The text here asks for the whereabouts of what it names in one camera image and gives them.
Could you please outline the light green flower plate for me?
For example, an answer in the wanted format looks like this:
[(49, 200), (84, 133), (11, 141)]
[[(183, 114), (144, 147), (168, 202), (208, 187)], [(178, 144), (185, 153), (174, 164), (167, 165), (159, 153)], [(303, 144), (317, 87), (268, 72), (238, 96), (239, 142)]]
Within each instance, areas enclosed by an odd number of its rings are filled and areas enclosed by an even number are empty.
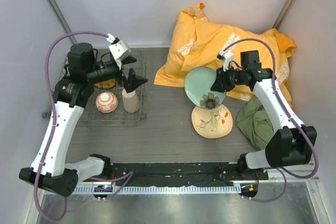
[(198, 67), (191, 70), (184, 82), (187, 97), (198, 107), (212, 110), (219, 107), (226, 93), (211, 91), (216, 80), (216, 72), (206, 67)]

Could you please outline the beige tall cup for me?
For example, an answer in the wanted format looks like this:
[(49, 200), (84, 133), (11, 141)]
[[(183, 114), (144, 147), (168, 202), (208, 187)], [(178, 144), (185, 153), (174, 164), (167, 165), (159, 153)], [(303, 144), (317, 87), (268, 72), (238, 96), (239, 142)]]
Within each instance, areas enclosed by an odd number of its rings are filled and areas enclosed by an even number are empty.
[(140, 108), (140, 101), (135, 91), (127, 92), (126, 89), (122, 90), (123, 107), (128, 113), (135, 113)]

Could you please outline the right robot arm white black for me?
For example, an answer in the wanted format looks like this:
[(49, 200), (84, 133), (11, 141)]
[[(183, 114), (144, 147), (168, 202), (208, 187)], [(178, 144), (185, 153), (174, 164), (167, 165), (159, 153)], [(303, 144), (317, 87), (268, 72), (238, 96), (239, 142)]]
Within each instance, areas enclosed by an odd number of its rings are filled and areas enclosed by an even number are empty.
[(306, 126), (294, 113), (282, 94), (276, 81), (274, 70), (263, 68), (258, 51), (246, 51), (240, 54), (241, 68), (234, 69), (230, 63), (233, 54), (220, 51), (218, 59), (223, 62), (216, 70), (216, 79), (212, 91), (227, 92), (238, 85), (248, 86), (260, 100), (274, 130), (264, 150), (241, 155), (237, 173), (242, 179), (250, 179), (259, 168), (282, 168), (304, 165), (314, 160), (314, 168), (308, 175), (298, 175), (288, 171), (293, 177), (308, 179), (318, 170), (319, 161), (314, 148), (317, 131)]

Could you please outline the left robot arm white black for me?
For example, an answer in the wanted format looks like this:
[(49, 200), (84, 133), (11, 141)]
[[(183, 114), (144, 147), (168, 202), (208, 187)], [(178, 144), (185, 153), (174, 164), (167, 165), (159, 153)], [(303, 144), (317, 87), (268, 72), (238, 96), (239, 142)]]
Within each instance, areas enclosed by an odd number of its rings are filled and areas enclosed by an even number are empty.
[(112, 174), (110, 158), (92, 154), (85, 160), (66, 164), (66, 154), (74, 129), (94, 92), (95, 84), (114, 79), (127, 91), (134, 91), (148, 79), (123, 66), (136, 58), (126, 42), (120, 40), (109, 46), (111, 59), (97, 61), (91, 44), (73, 45), (67, 54), (65, 75), (55, 85), (52, 113), (40, 150), (29, 167), (22, 168), (19, 179), (46, 191), (68, 197), (79, 182), (98, 178), (105, 182)]

